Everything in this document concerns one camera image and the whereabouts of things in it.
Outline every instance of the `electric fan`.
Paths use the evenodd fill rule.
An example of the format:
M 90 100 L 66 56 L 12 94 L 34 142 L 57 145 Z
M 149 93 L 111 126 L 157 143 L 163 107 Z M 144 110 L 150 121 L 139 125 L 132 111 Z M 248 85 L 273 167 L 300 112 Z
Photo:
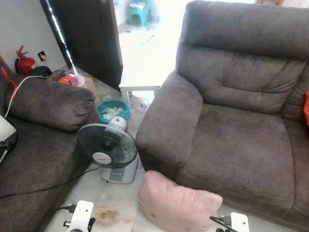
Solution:
M 102 178 L 115 183 L 134 179 L 138 156 L 133 137 L 126 133 L 126 121 L 114 117 L 109 124 L 88 124 L 77 132 L 81 152 L 103 166 Z

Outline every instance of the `red fire extinguisher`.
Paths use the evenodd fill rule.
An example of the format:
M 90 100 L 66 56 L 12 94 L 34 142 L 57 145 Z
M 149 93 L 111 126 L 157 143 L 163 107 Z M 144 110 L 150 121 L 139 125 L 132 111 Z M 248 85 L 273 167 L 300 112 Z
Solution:
M 23 53 L 24 46 L 22 45 L 16 54 L 18 59 L 15 61 L 15 68 L 17 73 L 28 74 L 32 69 L 36 68 L 38 65 L 36 64 L 35 60 L 30 57 L 25 57 L 25 54 L 28 52 Z

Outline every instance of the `pink pillow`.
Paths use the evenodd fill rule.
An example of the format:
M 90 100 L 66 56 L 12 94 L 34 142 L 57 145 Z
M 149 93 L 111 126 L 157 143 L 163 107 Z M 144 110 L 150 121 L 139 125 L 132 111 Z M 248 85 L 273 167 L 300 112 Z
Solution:
M 172 232 L 206 231 L 217 216 L 222 197 L 177 185 L 161 173 L 148 171 L 139 192 L 139 205 L 155 225 Z

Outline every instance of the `sofa armrest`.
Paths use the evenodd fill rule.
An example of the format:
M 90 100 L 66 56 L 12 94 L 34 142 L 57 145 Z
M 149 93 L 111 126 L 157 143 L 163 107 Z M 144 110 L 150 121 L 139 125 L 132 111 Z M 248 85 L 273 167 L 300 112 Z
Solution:
M 6 96 L 6 106 L 13 90 Z M 77 131 L 95 108 L 93 93 L 81 87 L 31 78 L 17 91 L 9 114 L 63 131 Z
M 145 169 L 159 170 L 151 165 L 146 167 L 145 160 L 151 158 L 177 168 L 186 164 L 202 105 L 203 99 L 197 88 L 172 72 L 137 132 L 136 144 Z

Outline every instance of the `gray armchair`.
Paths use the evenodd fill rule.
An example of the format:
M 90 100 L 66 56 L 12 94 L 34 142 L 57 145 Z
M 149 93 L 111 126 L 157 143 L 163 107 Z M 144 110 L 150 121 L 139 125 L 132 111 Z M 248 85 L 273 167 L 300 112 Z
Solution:
M 137 133 L 146 170 L 309 230 L 309 10 L 194 1 Z
M 0 114 L 12 90 L 0 75 Z M 18 131 L 16 147 L 0 165 L 0 196 L 68 181 L 89 161 L 76 149 L 76 131 L 99 122 L 93 93 L 41 79 L 18 90 L 8 120 Z M 44 215 L 62 203 L 64 188 L 0 199 L 1 232 L 34 232 Z

